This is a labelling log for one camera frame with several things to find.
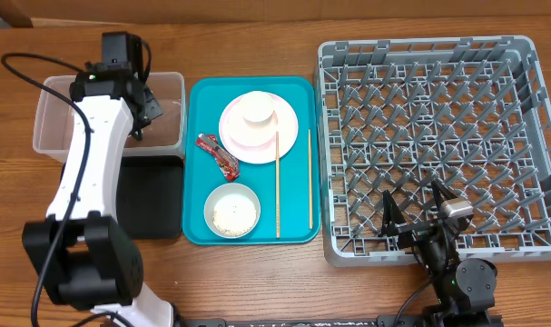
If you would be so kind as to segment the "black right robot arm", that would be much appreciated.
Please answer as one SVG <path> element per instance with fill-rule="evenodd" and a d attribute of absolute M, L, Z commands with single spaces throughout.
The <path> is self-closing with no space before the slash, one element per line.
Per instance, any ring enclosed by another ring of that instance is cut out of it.
<path fill-rule="evenodd" d="M 382 236 L 395 237 L 400 249 L 411 249 L 428 280 L 413 292 L 394 316 L 378 317 L 392 326 L 501 326 L 500 316 L 488 310 L 495 306 L 497 267 L 479 258 L 462 259 L 455 240 L 472 222 L 472 204 L 443 183 L 431 182 L 437 212 L 430 220 L 407 223 L 390 192 L 382 194 Z M 419 315 L 405 315 L 408 306 L 429 286 L 438 299 Z"/>

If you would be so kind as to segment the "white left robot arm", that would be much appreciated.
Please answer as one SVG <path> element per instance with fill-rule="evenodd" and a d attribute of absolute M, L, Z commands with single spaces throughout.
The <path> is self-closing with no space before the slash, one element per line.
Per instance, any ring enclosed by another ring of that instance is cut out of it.
<path fill-rule="evenodd" d="M 153 100 L 145 80 L 132 64 L 97 64 L 75 77 L 64 98 L 75 115 L 59 188 L 45 220 L 27 223 L 22 234 L 37 272 L 33 325 L 42 293 L 121 326 L 175 323 L 173 305 L 145 284 L 140 251 L 116 214 L 124 144 Z"/>

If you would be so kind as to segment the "red snack wrapper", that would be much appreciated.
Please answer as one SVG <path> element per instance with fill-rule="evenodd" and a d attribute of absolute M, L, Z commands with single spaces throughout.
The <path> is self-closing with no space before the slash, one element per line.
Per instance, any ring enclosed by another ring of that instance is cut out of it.
<path fill-rule="evenodd" d="M 195 144 L 210 154 L 228 182 L 240 176 L 239 160 L 223 148 L 214 134 L 198 134 Z"/>

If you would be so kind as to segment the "grey bowl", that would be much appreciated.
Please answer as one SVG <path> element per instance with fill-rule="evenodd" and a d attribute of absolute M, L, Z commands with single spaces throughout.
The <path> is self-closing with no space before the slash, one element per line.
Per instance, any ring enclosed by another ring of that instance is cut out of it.
<path fill-rule="evenodd" d="M 203 217 L 210 230 L 222 239 L 239 239 L 249 234 L 261 217 L 258 196 L 241 183 L 226 183 L 207 197 Z"/>

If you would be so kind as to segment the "white rice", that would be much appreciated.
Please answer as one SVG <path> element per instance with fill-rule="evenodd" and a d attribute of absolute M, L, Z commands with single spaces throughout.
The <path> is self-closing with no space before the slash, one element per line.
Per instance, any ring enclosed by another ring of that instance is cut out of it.
<path fill-rule="evenodd" d="M 257 213 L 252 200 L 240 194 L 231 194 L 214 205 L 212 222 L 220 235 L 240 237 L 254 227 Z"/>

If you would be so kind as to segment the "wooden chopstick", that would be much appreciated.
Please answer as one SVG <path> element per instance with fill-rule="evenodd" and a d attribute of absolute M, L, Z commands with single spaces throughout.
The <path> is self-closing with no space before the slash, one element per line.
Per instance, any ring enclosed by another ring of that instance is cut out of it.
<path fill-rule="evenodd" d="M 275 134 L 275 168 L 276 168 L 276 237 L 280 239 L 280 134 Z"/>
<path fill-rule="evenodd" d="M 308 136 L 307 136 L 307 142 L 308 142 L 308 196 L 309 196 L 309 228 L 310 230 L 313 229 L 313 191 L 312 191 L 312 151 L 311 151 L 311 130 L 308 128 Z"/>

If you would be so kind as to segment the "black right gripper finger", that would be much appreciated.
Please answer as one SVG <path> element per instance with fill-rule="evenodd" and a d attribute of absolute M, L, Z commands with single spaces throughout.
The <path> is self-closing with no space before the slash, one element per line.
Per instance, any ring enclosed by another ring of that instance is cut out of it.
<path fill-rule="evenodd" d="M 435 200 L 435 204 L 437 206 L 437 209 L 439 211 L 440 205 L 449 199 L 458 198 L 454 193 L 452 193 L 444 184 L 441 182 L 434 180 L 431 182 L 432 192 L 433 192 L 433 198 Z"/>
<path fill-rule="evenodd" d="M 398 229 L 407 224 L 402 212 L 389 191 L 382 193 L 383 218 L 379 237 L 397 236 Z"/>

